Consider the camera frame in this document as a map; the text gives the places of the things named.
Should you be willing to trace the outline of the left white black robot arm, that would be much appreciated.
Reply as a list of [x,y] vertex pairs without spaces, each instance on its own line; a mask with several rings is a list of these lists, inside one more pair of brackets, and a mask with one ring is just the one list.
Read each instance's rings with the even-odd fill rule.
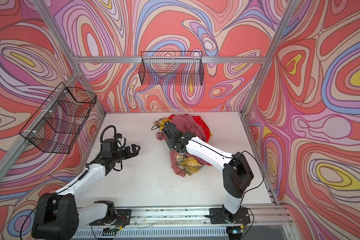
[[112,201],[96,201],[83,208],[77,206],[97,182],[116,170],[117,164],[121,165],[124,160],[140,153],[140,146],[126,145],[126,138],[117,132],[115,126],[110,125],[105,129],[113,129],[114,135],[104,139],[104,134],[101,134],[100,152],[86,164],[84,171],[64,187],[39,198],[31,231],[34,239],[70,240],[77,230],[92,223],[111,225],[118,218],[121,218],[122,226],[128,223],[125,216],[117,213]]

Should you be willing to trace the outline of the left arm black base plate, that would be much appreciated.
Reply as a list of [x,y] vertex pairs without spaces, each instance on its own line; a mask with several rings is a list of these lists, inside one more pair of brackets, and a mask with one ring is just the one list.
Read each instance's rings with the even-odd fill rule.
[[131,209],[116,209],[115,214],[90,223],[90,226],[125,227],[130,224]]

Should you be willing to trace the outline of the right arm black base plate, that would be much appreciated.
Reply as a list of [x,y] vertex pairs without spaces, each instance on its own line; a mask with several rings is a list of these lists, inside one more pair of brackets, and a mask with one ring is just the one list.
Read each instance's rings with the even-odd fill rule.
[[249,211],[244,207],[240,207],[235,214],[224,207],[210,208],[209,214],[205,217],[210,219],[211,224],[241,224],[246,226],[251,222]]

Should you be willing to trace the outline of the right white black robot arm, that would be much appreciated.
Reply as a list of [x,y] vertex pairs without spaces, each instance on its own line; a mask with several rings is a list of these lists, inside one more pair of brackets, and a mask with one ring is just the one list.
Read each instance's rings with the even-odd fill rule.
[[219,150],[195,134],[181,132],[171,122],[165,122],[161,130],[167,137],[166,143],[170,150],[185,157],[198,157],[222,173],[227,197],[221,208],[210,209],[209,218],[212,224],[235,223],[242,208],[245,191],[254,179],[254,173],[246,157],[240,152],[231,154]]

